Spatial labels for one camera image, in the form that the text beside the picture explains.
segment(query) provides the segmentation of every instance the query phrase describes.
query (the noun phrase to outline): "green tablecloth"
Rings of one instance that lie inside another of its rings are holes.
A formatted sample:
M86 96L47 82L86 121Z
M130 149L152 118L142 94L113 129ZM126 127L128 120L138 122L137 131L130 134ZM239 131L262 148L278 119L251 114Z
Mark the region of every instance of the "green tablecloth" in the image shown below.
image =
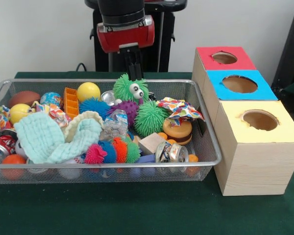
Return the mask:
M16 77L111 76L96 74ZM279 196L223 197L213 170L203 182L0 185L0 234L294 235L294 175Z

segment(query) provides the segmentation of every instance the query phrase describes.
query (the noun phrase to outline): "circular hole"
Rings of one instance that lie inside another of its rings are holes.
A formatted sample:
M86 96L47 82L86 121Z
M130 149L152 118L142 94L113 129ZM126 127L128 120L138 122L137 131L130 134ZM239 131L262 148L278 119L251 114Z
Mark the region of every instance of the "circular hole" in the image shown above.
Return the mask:
M220 64L224 65L234 64L235 62L237 62L237 58L235 55L223 51L219 51L216 54L213 54L212 58L214 59L214 61L217 61Z
M253 93L258 89L257 84L247 77L232 75L223 79L225 87L233 92Z
M257 130L271 131L278 126L275 116L263 110L249 110L243 115L243 120Z

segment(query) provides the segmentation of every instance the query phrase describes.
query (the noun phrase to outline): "red box top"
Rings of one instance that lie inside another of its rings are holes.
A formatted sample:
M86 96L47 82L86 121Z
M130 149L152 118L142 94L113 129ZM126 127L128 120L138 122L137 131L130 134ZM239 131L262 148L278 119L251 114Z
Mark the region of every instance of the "red box top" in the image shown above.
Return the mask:
M242 47L197 47L206 70L256 70Z

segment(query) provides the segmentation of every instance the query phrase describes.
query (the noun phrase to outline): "metal basket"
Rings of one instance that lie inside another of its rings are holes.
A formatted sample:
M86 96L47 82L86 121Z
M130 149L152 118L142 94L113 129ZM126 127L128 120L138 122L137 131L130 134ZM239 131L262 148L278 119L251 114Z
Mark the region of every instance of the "metal basket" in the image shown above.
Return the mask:
M112 90L111 79L14 79L0 83L0 105L21 91L63 94L83 82L95 82L101 92ZM0 184L202 181L221 161L221 151L197 83L191 80L147 80L156 98L172 97L190 102L205 117L193 122L193 138L186 145L199 163L145 164L0 164Z

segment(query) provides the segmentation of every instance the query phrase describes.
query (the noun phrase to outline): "black cable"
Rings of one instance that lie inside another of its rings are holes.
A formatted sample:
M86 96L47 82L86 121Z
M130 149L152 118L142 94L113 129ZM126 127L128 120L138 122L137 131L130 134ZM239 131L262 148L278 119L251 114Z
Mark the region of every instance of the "black cable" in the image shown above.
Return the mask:
M79 63L75 71L78 71L80 66L83 66L84 71L87 72L86 66L83 63Z

